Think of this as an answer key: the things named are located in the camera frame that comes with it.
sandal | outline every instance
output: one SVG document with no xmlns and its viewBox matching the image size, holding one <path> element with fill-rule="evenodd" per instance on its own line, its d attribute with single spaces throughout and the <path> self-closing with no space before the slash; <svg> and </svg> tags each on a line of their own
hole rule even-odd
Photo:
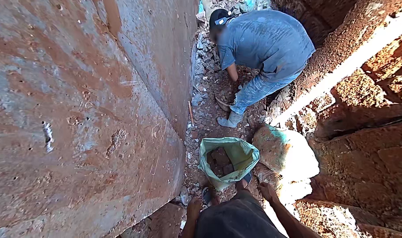
<svg viewBox="0 0 402 238">
<path fill-rule="evenodd" d="M 208 204 L 211 202 L 211 192 L 210 189 L 208 187 L 205 187 L 202 189 L 202 200 L 204 201 L 204 203 L 209 206 Z"/>
<path fill-rule="evenodd" d="M 253 175 L 251 174 L 251 171 L 249 173 L 247 173 L 247 175 L 245 175 L 242 179 L 247 181 L 247 186 L 250 184 L 251 179 L 253 178 Z"/>
</svg>

wooden stick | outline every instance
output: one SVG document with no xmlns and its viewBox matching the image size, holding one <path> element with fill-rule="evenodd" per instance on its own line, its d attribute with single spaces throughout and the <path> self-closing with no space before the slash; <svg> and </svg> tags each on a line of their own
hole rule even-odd
<svg viewBox="0 0 402 238">
<path fill-rule="evenodd" d="M 189 106 L 189 114 L 191 115 L 191 123 L 192 123 L 192 126 L 194 126 L 194 116 L 192 115 L 192 107 L 191 107 L 190 101 L 188 101 L 188 106 Z"/>
</svg>

rubber boot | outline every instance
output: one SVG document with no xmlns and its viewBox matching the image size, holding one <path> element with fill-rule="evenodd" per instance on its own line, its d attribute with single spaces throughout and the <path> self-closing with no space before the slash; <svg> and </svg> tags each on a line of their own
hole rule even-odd
<svg viewBox="0 0 402 238">
<path fill-rule="evenodd" d="M 229 119 L 226 119 L 225 117 L 217 117 L 217 123 L 222 127 L 235 128 L 238 125 L 238 123 L 242 121 L 243 117 L 244 114 L 238 115 L 234 111 L 231 111 Z"/>
</svg>

woven plastic bag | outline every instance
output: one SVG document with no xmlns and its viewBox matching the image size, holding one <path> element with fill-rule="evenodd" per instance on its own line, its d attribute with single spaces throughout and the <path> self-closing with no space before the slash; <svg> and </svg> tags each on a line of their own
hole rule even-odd
<svg viewBox="0 0 402 238">
<path fill-rule="evenodd" d="M 223 147 L 228 155 L 234 172 L 221 178 L 216 176 L 207 163 L 207 153 Z M 198 168 L 201 169 L 208 180 L 217 190 L 223 190 L 232 182 L 240 181 L 260 160 L 260 152 L 252 144 L 234 137 L 203 138 L 200 144 L 200 161 Z"/>
</svg>

blue t-shirt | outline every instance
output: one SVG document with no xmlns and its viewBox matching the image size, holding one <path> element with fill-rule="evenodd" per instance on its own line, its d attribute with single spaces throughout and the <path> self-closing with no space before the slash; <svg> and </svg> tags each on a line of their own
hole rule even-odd
<svg viewBox="0 0 402 238">
<path fill-rule="evenodd" d="M 299 73 L 315 52 L 304 27 L 279 11 L 251 11 L 232 19 L 218 40 L 222 70 L 233 62 L 260 69 L 268 82 Z"/>
</svg>

